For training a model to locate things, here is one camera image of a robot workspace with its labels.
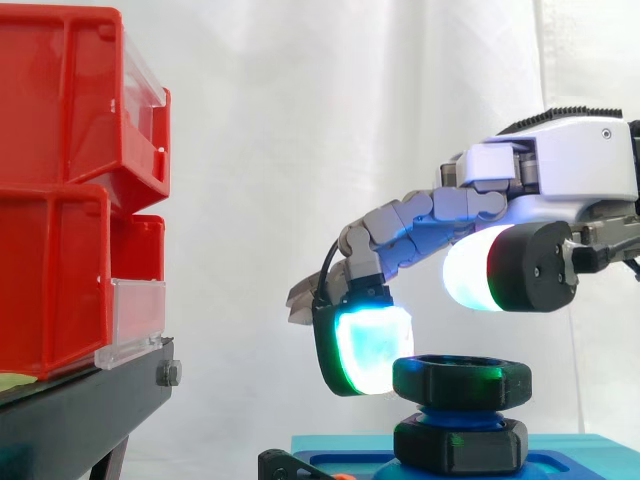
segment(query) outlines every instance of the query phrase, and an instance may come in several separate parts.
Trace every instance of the black clamp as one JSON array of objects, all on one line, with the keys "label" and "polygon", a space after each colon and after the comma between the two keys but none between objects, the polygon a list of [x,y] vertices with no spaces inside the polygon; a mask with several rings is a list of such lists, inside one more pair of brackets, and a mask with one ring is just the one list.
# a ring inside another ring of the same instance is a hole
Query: black clamp
[{"label": "black clamp", "polygon": [[298,480],[300,470],[317,480],[335,480],[284,450],[265,450],[258,456],[258,480]]}]

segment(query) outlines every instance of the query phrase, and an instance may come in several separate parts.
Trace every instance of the robotic hand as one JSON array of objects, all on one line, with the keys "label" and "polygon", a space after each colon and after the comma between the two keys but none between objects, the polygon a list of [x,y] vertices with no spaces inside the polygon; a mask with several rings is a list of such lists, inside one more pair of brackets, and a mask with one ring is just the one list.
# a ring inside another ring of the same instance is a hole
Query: robotic hand
[{"label": "robotic hand", "polygon": [[[290,322],[313,325],[332,391],[391,389],[391,364],[413,354],[413,338],[386,283],[450,244],[445,286],[475,309],[556,310],[573,300],[578,274],[614,261],[640,275],[637,146],[640,121],[620,110],[551,109],[443,164],[437,188],[345,227],[287,302]],[[329,269],[337,250],[345,259]]]}]

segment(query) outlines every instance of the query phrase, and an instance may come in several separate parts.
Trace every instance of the black shelf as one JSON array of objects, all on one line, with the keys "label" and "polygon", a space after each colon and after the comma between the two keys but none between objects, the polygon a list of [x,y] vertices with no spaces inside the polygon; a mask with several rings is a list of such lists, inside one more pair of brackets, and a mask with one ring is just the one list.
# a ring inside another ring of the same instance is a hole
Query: black shelf
[{"label": "black shelf", "polygon": [[173,350],[0,393],[0,479],[117,479],[128,435],[171,397],[156,377]]}]

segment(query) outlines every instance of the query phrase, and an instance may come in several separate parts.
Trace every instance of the yellow object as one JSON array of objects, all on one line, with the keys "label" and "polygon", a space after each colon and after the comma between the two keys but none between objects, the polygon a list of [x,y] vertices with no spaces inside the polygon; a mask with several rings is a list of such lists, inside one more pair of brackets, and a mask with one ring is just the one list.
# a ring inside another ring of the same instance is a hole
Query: yellow object
[{"label": "yellow object", "polygon": [[21,373],[0,373],[0,392],[20,385],[29,385],[36,380],[38,380],[36,377]]}]

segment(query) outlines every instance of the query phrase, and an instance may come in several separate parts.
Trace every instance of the red storage bin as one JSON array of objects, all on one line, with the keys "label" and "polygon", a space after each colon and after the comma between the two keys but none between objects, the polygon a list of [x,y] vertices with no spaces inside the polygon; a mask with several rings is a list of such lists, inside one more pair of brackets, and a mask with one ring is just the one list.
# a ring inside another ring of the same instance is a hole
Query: red storage bin
[{"label": "red storage bin", "polygon": [[96,185],[1,187],[0,228],[0,373],[44,379],[160,347],[161,218],[112,217]]},{"label": "red storage bin", "polygon": [[169,195],[169,93],[117,10],[0,4],[1,184],[92,183],[130,214]]}]

